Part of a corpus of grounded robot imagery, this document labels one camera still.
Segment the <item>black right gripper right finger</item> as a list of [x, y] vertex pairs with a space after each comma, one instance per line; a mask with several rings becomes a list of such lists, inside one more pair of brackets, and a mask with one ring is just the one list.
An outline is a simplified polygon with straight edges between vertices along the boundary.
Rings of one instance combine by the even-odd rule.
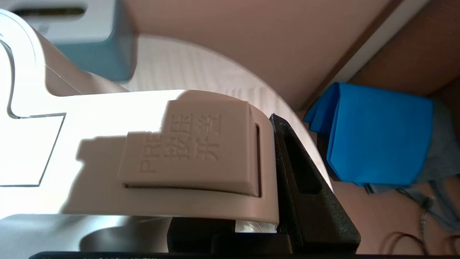
[[291, 125], [272, 114], [278, 231], [296, 254], [354, 254], [361, 236]]

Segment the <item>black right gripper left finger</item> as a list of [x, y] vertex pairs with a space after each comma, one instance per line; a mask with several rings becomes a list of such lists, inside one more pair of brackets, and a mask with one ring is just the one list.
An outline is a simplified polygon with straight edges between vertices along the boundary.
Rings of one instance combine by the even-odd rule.
[[169, 253], [210, 254], [215, 236], [234, 233], [235, 220], [172, 218], [167, 232]]

